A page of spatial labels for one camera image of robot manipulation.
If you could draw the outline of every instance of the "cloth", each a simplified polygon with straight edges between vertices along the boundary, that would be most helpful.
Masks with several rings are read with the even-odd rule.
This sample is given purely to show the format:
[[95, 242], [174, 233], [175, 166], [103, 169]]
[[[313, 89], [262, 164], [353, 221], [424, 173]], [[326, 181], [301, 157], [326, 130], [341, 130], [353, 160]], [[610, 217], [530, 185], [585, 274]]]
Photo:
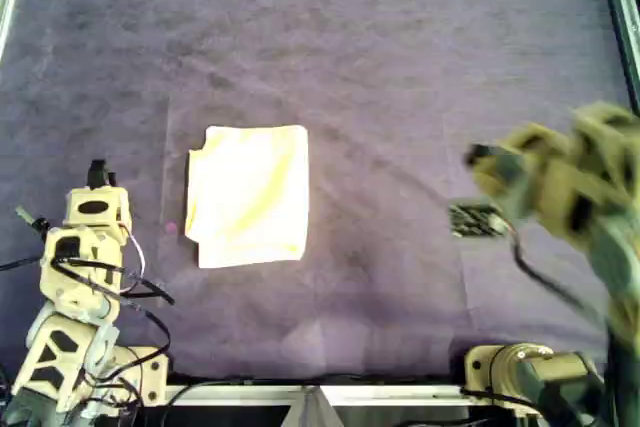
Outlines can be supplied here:
[[307, 131], [209, 127], [189, 152], [185, 233], [201, 268], [300, 260], [309, 216]]

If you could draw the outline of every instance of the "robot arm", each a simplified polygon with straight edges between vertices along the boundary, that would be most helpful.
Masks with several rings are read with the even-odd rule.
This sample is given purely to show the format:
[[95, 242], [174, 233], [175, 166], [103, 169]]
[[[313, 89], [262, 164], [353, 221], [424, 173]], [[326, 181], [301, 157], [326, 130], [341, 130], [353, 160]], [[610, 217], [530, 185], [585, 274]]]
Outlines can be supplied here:
[[[558, 363], [553, 360], [558, 355], [531, 355], [522, 348], [521, 357], [491, 353], [492, 364], [508, 372], [498, 377], [506, 379], [502, 383], [510, 392], [533, 400], [555, 425], [582, 425], [579, 408], [568, 417], [575, 422], [567, 420], [572, 411], [567, 406], [576, 407], [578, 398], [598, 399], [602, 425], [640, 425], [640, 119], [623, 109], [595, 104], [576, 111], [570, 137], [529, 125], [497, 146], [474, 146], [467, 164], [516, 236], [514, 254], [523, 270], [528, 266], [520, 256], [515, 226], [535, 217], [552, 235], [585, 253], [610, 295], [603, 384], [593, 366], [576, 354]], [[594, 317], [564, 289], [527, 273]], [[576, 385], [583, 390], [576, 390]], [[569, 391], [580, 395], [568, 402]]]
[[122, 268], [132, 229], [128, 193], [104, 161], [93, 161], [87, 184], [68, 194], [61, 228], [30, 222], [45, 241], [40, 290], [47, 300], [29, 329], [3, 425], [91, 425], [99, 415], [119, 416], [132, 397], [145, 406], [164, 399], [167, 356], [116, 345], [121, 303], [137, 307], [121, 296], [123, 276], [132, 276]]

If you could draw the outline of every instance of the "wire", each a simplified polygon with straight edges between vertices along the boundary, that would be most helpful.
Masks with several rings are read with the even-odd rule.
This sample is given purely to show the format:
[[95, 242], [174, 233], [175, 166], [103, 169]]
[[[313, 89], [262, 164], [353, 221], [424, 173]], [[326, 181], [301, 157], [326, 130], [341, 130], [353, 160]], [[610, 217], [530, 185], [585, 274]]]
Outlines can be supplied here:
[[522, 242], [520, 241], [520, 235], [518, 234], [513, 224], [511, 224], [511, 222], [509, 222], [505, 218], [502, 218], [502, 220], [507, 225], [507, 229], [511, 234], [511, 251], [513, 253], [513, 259], [520, 270], [524, 272], [531, 280], [545, 288], [548, 292], [559, 297], [592, 324], [602, 329], [606, 328], [606, 321], [596, 309], [584, 303], [566, 288], [556, 284], [553, 280], [549, 279], [545, 275], [535, 271], [533, 267], [524, 260], [524, 258], [522, 257]]
[[[119, 270], [120, 268], [116, 268], [115, 266], [110, 266], [108, 264], [104, 264], [104, 266], [108, 267], [107, 270], [111, 270], [111, 269], [115, 269], [116, 271]], [[139, 357], [138, 359], [129, 362], [128, 364], [125, 364], [121, 367], [118, 367], [117, 369], [115, 369], [113, 372], [111, 372], [109, 375], [107, 375], [106, 377], [98, 377], [97, 380], [99, 380], [100, 382], [109, 382], [111, 380], [113, 380], [114, 378], [116, 378], [118, 375], [120, 375], [122, 372], [124, 372], [127, 369], [130, 369], [132, 367], [135, 367], [137, 365], [142, 365], [143, 363], [151, 360], [151, 359], [155, 359], [156, 357], [164, 354], [165, 352], [167, 352], [169, 350], [169, 347], [171, 346], [171, 332], [169, 332], [169, 329], [167, 328], [167, 326], [158, 318], [156, 317], [155, 314], [153, 314], [153, 312], [145, 309], [144, 307], [142, 307], [139, 304], [136, 304], [135, 302], [121, 296], [120, 294], [116, 294], [114, 292], [112, 292], [111, 290], [107, 289], [106, 287], [103, 287], [100, 284], [96, 284], [95, 282], [92, 282], [89, 279], [84, 278], [83, 276], [76, 274], [75, 272], [63, 267], [61, 265], [61, 259], [58, 258], [54, 258], [51, 261], [51, 267], [56, 271], [61, 273], [62, 275], [75, 280], [76, 282], [79, 282], [81, 284], [84, 284], [88, 287], [90, 287], [91, 289], [97, 290], [99, 292], [101, 292], [102, 294], [106, 295], [107, 297], [116, 300], [117, 302], [120, 302], [122, 305], [125, 305], [126, 307], [129, 307], [133, 310], [135, 310], [136, 312], [142, 312], [144, 314], [144, 316], [149, 319], [151, 322], [153, 322], [156, 327], [158, 327], [165, 335], [167, 341], [161, 346], [158, 347], [155, 351], [153, 351], [150, 354], [147, 354], [143, 357]]]
[[497, 417], [487, 417], [485, 419], [458, 419], [458, 420], [407, 420], [396, 424], [394, 427], [472, 427], [474, 425], [484, 424]]
[[[122, 223], [118, 225], [120, 226], [120, 228], [124, 229], [127, 235], [131, 238], [131, 242], [133, 243], [133, 246], [136, 248], [136, 251], [138, 252], [138, 263], [140, 265], [140, 272], [138, 273], [138, 275], [140, 276], [140, 278], [144, 278], [144, 271], [147, 266], [147, 262], [144, 258], [144, 251], [142, 250], [142, 247], [140, 247], [140, 244], [138, 243], [135, 236], [133, 235], [133, 232], [129, 230], [129, 227], [127, 227], [126, 224], [122, 224]], [[121, 289], [120, 293], [127, 294], [131, 292], [133, 289], [135, 289], [137, 286], [138, 286], [138, 281], [136, 280], [131, 286]]]
[[[140, 377], [140, 389], [142, 389], [142, 374], [140, 374], [140, 375], [141, 375], [141, 377]], [[147, 414], [145, 413], [144, 400], [142, 399], [142, 394], [140, 394], [140, 391], [138, 389], [136, 389], [135, 386], [133, 384], [131, 384], [125, 378], [120, 377], [118, 380], [120, 380], [120, 382], [122, 382], [122, 385], [124, 386], [125, 389], [127, 389], [129, 391], [130, 394], [133, 394], [135, 396], [136, 403], [138, 404], [138, 407], [140, 408], [140, 414], [141, 414], [140, 416], [143, 419], [142, 425], [144, 427], [146, 427], [146, 425], [147, 425]]]
[[13, 262], [9, 262], [8, 264], [2, 264], [0, 265], [0, 272], [17, 269], [18, 267], [23, 267], [29, 264], [35, 264], [40, 261], [41, 257], [42, 256], [27, 257], [26, 259], [14, 260]]
[[518, 397], [512, 397], [510, 395], [504, 394], [496, 394], [493, 392], [487, 392], [484, 390], [468, 390], [468, 389], [460, 389], [460, 393], [464, 395], [468, 395], [470, 397], [478, 397], [481, 399], [489, 399], [489, 400], [500, 400], [501, 402], [510, 402], [512, 404], [522, 405], [524, 407], [529, 407], [530, 409], [539, 412], [540, 409], [533, 402], [529, 402], [528, 400], [519, 399]]
[[173, 299], [173, 297], [171, 297], [165, 290], [161, 289], [160, 287], [158, 287], [153, 282], [150, 282], [147, 279], [141, 278], [137, 274], [133, 274], [131, 272], [127, 272], [126, 269], [124, 269], [122, 267], [118, 267], [118, 266], [111, 265], [111, 264], [106, 264], [104, 262], [97, 262], [95, 260], [84, 260], [84, 259], [62, 258], [62, 257], [57, 257], [54, 260], [56, 260], [58, 263], [65, 262], [65, 263], [67, 263], [69, 265], [72, 265], [74, 267], [93, 267], [95, 269], [103, 269], [103, 270], [108, 270], [108, 271], [111, 271], [111, 272], [119, 272], [120, 274], [124, 275], [125, 277], [128, 277], [130, 279], [136, 280], [136, 281], [140, 282], [142, 285], [144, 285], [145, 287], [147, 287], [149, 290], [151, 290], [153, 292], [153, 297], [162, 297], [170, 305], [175, 304], [175, 300]]
[[187, 392], [198, 387], [207, 387], [210, 385], [220, 385], [220, 384], [226, 384], [226, 383], [228, 382], [220, 381], [220, 380], [208, 380], [205, 382], [198, 382], [197, 384], [187, 385], [186, 387], [183, 387], [180, 391], [178, 391], [176, 395], [174, 395], [171, 398], [171, 400], [169, 400], [169, 402], [167, 402], [167, 405], [164, 408], [164, 412], [162, 413], [162, 417], [160, 417], [160, 423], [158, 424], [158, 427], [164, 427], [164, 424], [167, 421], [167, 417], [169, 416], [169, 411], [175, 405], [175, 403], [180, 399], [180, 397], [185, 395]]

